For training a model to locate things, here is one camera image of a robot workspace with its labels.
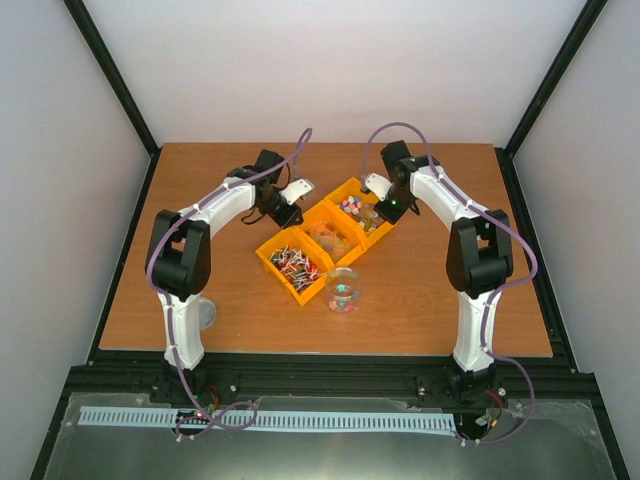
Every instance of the yellow storage bin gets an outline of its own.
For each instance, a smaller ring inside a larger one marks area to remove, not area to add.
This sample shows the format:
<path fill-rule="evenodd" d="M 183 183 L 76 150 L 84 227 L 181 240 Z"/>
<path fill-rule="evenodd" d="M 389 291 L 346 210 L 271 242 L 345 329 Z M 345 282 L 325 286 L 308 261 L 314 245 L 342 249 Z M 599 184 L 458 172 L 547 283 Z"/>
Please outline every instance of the yellow storage bin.
<path fill-rule="evenodd" d="M 278 270 L 270 260 L 274 252 L 287 245 L 296 250 L 301 250 L 318 267 L 318 271 L 321 273 L 321 276 L 315 282 L 300 293 L 296 291 L 294 286 L 280 273 L 280 270 Z M 327 272 L 333 268 L 333 263 L 329 256 L 319 245 L 314 244 L 300 227 L 290 227 L 282 230 L 260 246 L 260 248 L 256 250 L 256 253 L 260 257 L 260 260 L 262 260 L 262 266 L 265 272 L 272 274 L 280 280 L 286 290 L 293 295 L 300 305 L 307 303 L 316 293 L 324 288 L 324 284 L 327 281 Z"/>
<path fill-rule="evenodd" d="M 324 288 L 327 272 L 336 266 L 350 265 L 393 228 L 393 225 L 384 222 L 375 230 L 365 232 L 358 222 L 351 215 L 343 212 L 339 206 L 349 196 L 360 197 L 363 203 L 375 204 L 378 201 L 373 193 L 365 195 L 360 192 L 360 180 L 350 178 L 304 212 L 302 225 L 282 230 L 256 250 L 264 270 L 276 277 L 300 305 L 306 304 Z M 321 273 L 317 280 L 300 292 L 296 291 L 294 285 L 287 280 L 287 278 L 293 278 L 289 271 L 287 271 L 289 276 L 286 277 L 271 262 L 274 252 L 287 245 L 302 251 Z"/>
<path fill-rule="evenodd" d="M 360 197 L 363 204 L 369 203 L 369 204 L 375 205 L 378 202 L 378 197 L 376 197 L 375 194 L 362 193 L 360 191 L 361 186 L 362 186 L 362 183 L 360 182 L 359 179 L 355 177 L 351 177 L 349 180 L 347 180 L 345 183 L 343 183 L 341 186 L 339 186 L 333 192 L 327 195 L 325 199 L 331 202 L 331 204 L 338 209 L 339 213 L 343 215 L 344 218 L 348 218 L 351 222 L 355 223 L 355 226 L 360 231 L 365 233 L 362 227 L 358 225 L 358 222 L 351 215 L 346 214 L 340 209 L 340 204 L 344 201 L 345 198 L 349 196 Z M 365 244 L 363 245 L 364 249 L 368 250 L 369 248 L 371 248 L 373 244 L 375 244 L 387 233 L 389 233 L 393 227 L 394 225 L 390 224 L 389 222 L 384 222 L 374 231 L 365 233 L 366 241 L 365 241 Z"/>
<path fill-rule="evenodd" d="M 349 265 L 364 253 L 364 231 L 354 228 L 353 222 L 329 202 L 321 201 L 306 211 L 300 228 L 335 265 Z"/>

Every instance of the cable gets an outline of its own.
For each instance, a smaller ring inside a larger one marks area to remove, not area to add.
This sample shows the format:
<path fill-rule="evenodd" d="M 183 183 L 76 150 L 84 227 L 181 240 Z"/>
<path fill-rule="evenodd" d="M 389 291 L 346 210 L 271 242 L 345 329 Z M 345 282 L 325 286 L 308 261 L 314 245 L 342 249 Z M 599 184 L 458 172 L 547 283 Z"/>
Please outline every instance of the cable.
<path fill-rule="evenodd" d="M 253 425 L 256 422 L 256 418 L 257 418 L 257 415 L 258 415 L 258 410 L 257 410 L 256 406 L 252 402 L 250 402 L 250 401 L 241 401 L 241 402 L 236 402 L 236 403 L 233 403 L 232 405 L 229 405 L 227 408 L 222 410 L 218 415 L 216 415 L 215 417 L 212 417 L 211 415 L 209 415 L 209 412 L 207 412 L 204 408 L 202 408 L 202 406 L 198 403 L 198 400 L 194 397 L 193 392 L 191 391 L 191 388 L 189 387 L 187 379 L 185 378 L 184 372 L 182 370 L 182 362 L 180 360 L 180 355 L 178 353 L 178 348 L 176 346 L 175 332 L 173 330 L 173 304 L 171 303 L 171 296 L 169 295 L 169 293 L 167 291 L 157 287 L 153 283 L 153 279 L 152 279 L 153 268 L 154 268 L 154 266 L 156 264 L 156 261 L 158 260 L 158 256 L 160 255 L 160 252 L 162 251 L 164 246 L 169 241 L 169 238 L 171 238 L 171 236 L 180 228 L 180 226 L 184 222 L 186 222 L 190 217 L 192 217 L 196 212 L 198 212 L 198 210 L 200 210 L 202 208 L 205 208 L 209 204 L 209 202 L 211 202 L 213 199 L 215 199 L 221 193 L 223 193 L 225 191 L 228 191 L 228 190 L 231 190 L 231 189 L 233 189 L 235 187 L 239 187 L 241 185 L 246 185 L 246 184 L 252 182 L 253 180 L 257 180 L 257 179 L 262 178 L 262 177 L 264 177 L 266 175 L 269 175 L 271 172 L 274 172 L 278 168 L 281 168 L 284 165 L 286 165 L 287 163 L 289 163 L 289 161 L 292 160 L 294 157 L 297 158 L 297 156 L 300 154 L 300 152 L 309 143 L 309 140 L 311 139 L 311 135 L 312 134 L 313 134 L 313 130 L 311 128 L 306 128 L 302 132 L 302 135 L 300 135 L 300 138 L 298 139 L 298 143 L 296 145 L 296 149 L 294 150 L 294 152 L 291 155 L 289 155 L 287 158 L 285 158 L 282 162 L 274 165 L 273 167 L 265 170 L 264 172 L 260 172 L 260 173 L 258 173 L 256 175 L 253 175 L 252 177 L 249 177 L 249 178 L 238 180 L 237 182 L 234 182 L 231 185 L 223 184 L 219 188 L 217 188 L 216 190 L 214 190 L 213 192 L 209 193 L 204 198 L 202 198 L 196 205 L 194 205 L 184 215 L 182 215 L 178 219 L 178 221 L 176 221 L 165 232 L 165 234 L 162 236 L 162 238 L 158 242 L 158 245 L 154 249 L 153 253 L 151 254 L 151 257 L 149 258 L 149 264 L 147 266 L 147 271 L 146 271 L 145 277 L 146 277 L 146 280 L 147 280 L 147 285 L 149 285 L 149 287 L 151 287 L 152 290 L 154 290 L 158 294 L 164 295 L 165 302 L 166 302 L 166 307 L 165 308 L 167 310 L 167 335 L 169 337 L 169 348 L 171 349 L 172 354 L 173 354 L 173 359 L 174 359 L 174 362 L 175 362 L 175 365 L 176 365 L 176 370 L 178 371 L 178 376 L 180 377 L 180 382 L 182 383 L 184 391 L 187 394 L 187 397 L 189 397 L 189 400 L 191 400 L 191 403 L 193 404 L 193 406 L 196 407 L 198 409 L 198 411 L 202 414 L 202 416 L 209 421 L 209 424 L 207 425 L 207 427 L 204 430 L 202 430 L 201 432 L 197 433 L 196 435 L 190 435 L 189 436 L 189 438 L 191 438 L 192 440 L 204 435 L 207 432 L 209 432 L 214 426 L 218 426 L 218 427 L 223 428 L 225 430 L 244 430 L 245 428 L 250 427 L 251 425 Z M 225 425 L 225 424 L 221 423 L 220 419 L 224 416 L 225 413 L 227 413 L 231 409 L 234 409 L 236 407 L 241 407 L 241 406 L 246 406 L 246 407 L 248 407 L 248 408 L 253 410 L 254 414 L 253 414 L 253 417 L 251 418 L 251 420 L 249 422 L 247 422 L 244 425 L 238 426 L 238 427 L 232 427 L 230 425 Z M 181 433 L 179 433 L 179 427 L 180 427 L 180 425 L 182 423 L 179 423 L 177 425 L 177 427 L 176 427 L 176 431 L 178 432 L 178 441 L 180 441 L 180 439 L 183 436 Z"/>
<path fill-rule="evenodd" d="M 536 400 L 536 398 L 535 398 L 535 390 L 533 388 L 533 382 L 531 381 L 531 377 L 529 377 L 529 374 L 524 369 L 524 367 L 520 364 L 520 362 L 518 362 L 517 360 L 515 360 L 513 358 L 510 358 L 510 357 L 504 357 L 502 355 L 497 355 L 497 354 L 493 353 L 489 349 L 489 347 L 487 346 L 485 330 L 487 328 L 487 321 L 489 319 L 489 313 L 491 311 L 493 300 L 497 296 L 499 296 L 505 289 L 521 285 L 521 284 L 526 283 L 529 280 L 533 279 L 533 277 L 535 277 L 536 274 L 538 273 L 538 259 L 536 258 L 535 254 L 533 253 L 533 250 L 531 249 L 529 244 L 515 230 L 509 228 L 504 223 L 502 223 L 502 222 L 496 220 L 495 218 L 493 218 L 492 216 L 486 214 L 483 210 L 481 210 L 480 208 L 475 206 L 475 202 L 472 199 L 465 198 L 455 188 L 453 188 L 453 186 L 449 182 L 447 182 L 444 178 L 439 178 L 440 172 L 438 172 L 438 169 L 436 168 L 436 166 L 435 166 L 435 164 L 433 162 L 433 156 L 431 154 L 431 145 L 429 144 L 429 142 L 427 142 L 427 139 L 424 137 L 422 132 L 420 130 L 418 130 L 416 127 L 414 127 L 413 125 L 410 125 L 410 124 L 405 123 L 405 122 L 391 122 L 391 123 L 387 123 L 386 125 L 381 126 L 375 132 L 373 132 L 373 134 L 371 135 L 371 137 L 369 137 L 369 140 L 367 141 L 367 144 L 366 144 L 365 150 L 364 150 L 364 154 L 362 156 L 362 166 L 361 166 L 361 172 L 360 173 L 361 173 L 361 179 L 362 179 L 362 184 L 363 185 L 364 185 L 364 178 L 365 178 L 365 165 L 366 165 L 366 160 L 367 160 L 367 154 L 369 153 L 369 148 L 371 147 L 371 143 L 373 142 L 373 139 L 380 132 L 382 132 L 383 130 L 386 130 L 387 128 L 390 128 L 390 127 L 405 127 L 405 128 L 408 128 L 409 130 L 413 131 L 416 135 L 418 135 L 418 137 L 420 138 L 420 141 L 422 142 L 422 144 L 424 145 L 424 147 L 425 147 L 425 149 L 427 151 L 427 156 L 429 158 L 429 167 L 431 168 L 431 172 L 436 177 L 437 181 L 439 181 L 442 184 L 442 186 L 445 189 L 447 189 L 449 191 L 449 193 L 451 193 L 451 195 L 453 195 L 463 205 L 466 204 L 467 208 L 469 210 L 471 210 L 472 212 L 474 212 L 477 215 L 480 215 L 487 222 L 495 225 L 496 227 L 500 228 L 501 230 L 507 232 L 511 237 L 515 238 L 516 241 L 522 246 L 524 251 L 527 253 L 527 256 L 529 257 L 529 261 L 531 262 L 531 270 L 529 271 L 528 275 L 526 275 L 526 276 L 524 276 L 524 277 L 522 277 L 522 278 L 520 278 L 518 280 L 513 280 L 511 282 L 504 283 L 504 284 L 500 285 L 496 290 L 494 290 L 491 294 L 489 294 L 489 296 L 487 298 L 487 302 L 485 303 L 484 310 L 482 312 L 482 323 L 481 323 L 481 326 L 480 326 L 480 346 L 483 348 L 483 350 L 486 352 L 486 354 L 489 355 L 494 360 L 499 360 L 501 362 L 511 363 L 518 370 L 520 370 L 520 372 L 522 373 L 522 376 L 524 377 L 525 381 L 527 382 L 527 386 L 529 387 L 529 396 L 530 396 L 530 399 L 531 399 L 531 405 L 530 405 L 530 408 L 529 408 L 529 412 L 527 413 L 527 416 L 525 417 L 525 419 L 522 421 L 522 423 L 520 425 L 518 425 L 513 431 L 509 432 L 508 434 L 504 435 L 503 437 L 500 437 L 500 438 L 498 438 L 496 440 L 489 440 L 489 441 L 486 441 L 486 442 L 482 442 L 483 445 L 496 445 L 496 444 L 502 443 L 503 441 L 508 440 L 509 438 L 513 437 L 518 432 L 520 432 L 529 423 L 529 421 L 531 420 L 531 417 L 533 416 L 533 411 L 534 411 L 534 408 L 535 408 L 535 400 Z"/>

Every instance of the black bracket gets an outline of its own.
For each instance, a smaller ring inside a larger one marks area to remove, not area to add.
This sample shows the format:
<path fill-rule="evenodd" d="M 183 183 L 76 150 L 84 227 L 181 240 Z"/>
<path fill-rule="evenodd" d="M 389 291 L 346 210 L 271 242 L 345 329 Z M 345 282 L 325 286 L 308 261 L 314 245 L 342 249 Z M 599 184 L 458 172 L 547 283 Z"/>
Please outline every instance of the black bracket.
<path fill-rule="evenodd" d="M 486 213 L 509 225 L 504 211 Z M 487 245 L 479 246 L 479 239 Z M 447 276 L 453 288 L 478 298 L 481 293 L 498 288 L 512 273 L 511 237 L 507 232 L 480 216 L 459 218 L 451 224 Z"/>
<path fill-rule="evenodd" d="M 409 209 L 416 215 L 420 215 L 416 197 L 411 193 L 411 174 L 429 165 L 429 157 L 427 155 L 411 156 L 407 144 L 402 140 L 389 143 L 381 150 L 380 155 L 389 175 L 391 188 L 387 192 L 387 198 L 376 203 L 375 211 L 392 224 L 400 220 L 400 217 Z M 435 165 L 440 165 L 435 158 L 433 162 Z"/>
<path fill-rule="evenodd" d="M 156 215 L 147 252 L 145 271 L 151 255 L 180 214 L 162 210 Z M 187 220 L 171 235 L 153 266 L 153 284 L 184 302 L 190 295 L 200 293 L 211 275 L 209 224 L 202 220 Z"/>
<path fill-rule="evenodd" d="M 282 162 L 284 158 L 276 152 L 262 150 L 258 155 L 255 165 L 245 165 L 229 172 L 229 177 L 249 178 L 256 173 L 264 172 Z M 263 215 L 269 215 L 280 228 L 300 225 L 303 222 L 302 210 L 295 203 L 289 205 L 286 199 L 280 195 L 283 188 L 276 187 L 280 178 L 282 167 L 269 175 L 251 182 L 256 187 L 255 206 Z"/>

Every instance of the clear plastic cup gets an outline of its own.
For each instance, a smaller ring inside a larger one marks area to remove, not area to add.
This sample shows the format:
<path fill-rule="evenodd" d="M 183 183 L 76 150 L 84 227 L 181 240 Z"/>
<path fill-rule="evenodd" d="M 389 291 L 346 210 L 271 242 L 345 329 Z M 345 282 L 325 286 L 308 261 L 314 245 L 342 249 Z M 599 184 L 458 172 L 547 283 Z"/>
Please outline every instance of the clear plastic cup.
<path fill-rule="evenodd" d="M 360 276 L 349 267 L 337 267 L 327 274 L 327 305 L 338 313 L 354 311 L 360 300 Z"/>

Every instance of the yellow bin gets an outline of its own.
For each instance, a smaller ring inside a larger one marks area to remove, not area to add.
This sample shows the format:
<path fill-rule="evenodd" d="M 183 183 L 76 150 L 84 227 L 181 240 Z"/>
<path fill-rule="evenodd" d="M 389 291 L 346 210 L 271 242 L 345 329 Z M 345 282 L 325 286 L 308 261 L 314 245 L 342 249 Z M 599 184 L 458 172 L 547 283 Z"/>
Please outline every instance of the yellow bin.
<path fill-rule="evenodd" d="M 349 196 L 358 196 L 363 203 L 376 203 L 378 201 L 373 193 L 363 194 L 360 192 L 360 186 L 360 180 L 354 177 L 350 178 L 306 211 L 302 225 L 278 232 L 256 250 L 258 257 L 262 260 L 265 272 L 276 277 L 300 305 L 306 304 L 324 288 L 327 272 L 336 266 L 348 266 L 353 263 L 394 227 L 389 222 L 384 222 L 377 229 L 367 234 L 350 215 L 341 210 L 340 203 Z M 337 232 L 349 247 L 343 256 L 339 259 L 336 258 L 336 261 L 332 260 L 330 252 L 325 251 L 310 236 L 310 234 L 313 235 L 314 226 L 318 225 L 319 222 Z M 323 274 L 300 293 L 269 260 L 274 251 L 287 245 L 296 250 L 302 250 Z"/>

